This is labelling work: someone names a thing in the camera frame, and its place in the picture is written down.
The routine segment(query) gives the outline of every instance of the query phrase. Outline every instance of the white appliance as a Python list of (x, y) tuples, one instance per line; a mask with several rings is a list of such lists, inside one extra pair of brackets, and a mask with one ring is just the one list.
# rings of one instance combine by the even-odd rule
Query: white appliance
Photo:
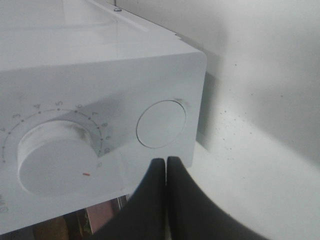
[(206, 57), (105, 0), (0, 2), (0, 234), (192, 164)]

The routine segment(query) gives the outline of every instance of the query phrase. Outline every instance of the circular button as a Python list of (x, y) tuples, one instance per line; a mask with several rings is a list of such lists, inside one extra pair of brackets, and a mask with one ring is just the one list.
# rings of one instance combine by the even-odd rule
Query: circular button
[(83, 187), (97, 166), (88, 130), (65, 120), (43, 123), (18, 144), (18, 178), (40, 196), (60, 196)]
[(176, 101), (165, 100), (150, 106), (142, 114), (136, 134), (146, 147), (160, 148), (174, 141), (185, 124), (185, 109)]

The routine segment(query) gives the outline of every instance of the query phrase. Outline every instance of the dial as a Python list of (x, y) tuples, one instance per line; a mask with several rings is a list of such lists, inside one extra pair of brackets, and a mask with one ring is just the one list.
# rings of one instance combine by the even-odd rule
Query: dial
[(60, 196), (83, 187), (97, 162), (90, 132), (67, 120), (36, 126), (17, 148), (19, 182), (25, 191), (40, 196)]

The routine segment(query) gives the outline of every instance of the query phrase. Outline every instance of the knob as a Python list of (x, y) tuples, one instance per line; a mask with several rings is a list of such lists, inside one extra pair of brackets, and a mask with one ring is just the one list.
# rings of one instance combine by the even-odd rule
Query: knob
[(87, 129), (71, 121), (49, 121), (28, 131), (19, 142), (18, 179), (29, 193), (65, 195), (88, 183), (97, 160)]

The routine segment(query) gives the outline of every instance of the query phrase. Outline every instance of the appliance top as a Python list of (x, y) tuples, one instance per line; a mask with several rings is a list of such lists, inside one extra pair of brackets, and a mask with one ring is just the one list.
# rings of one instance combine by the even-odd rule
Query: appliance top
[(105, 0), (0, 1), (0, 71), (195, 52)]

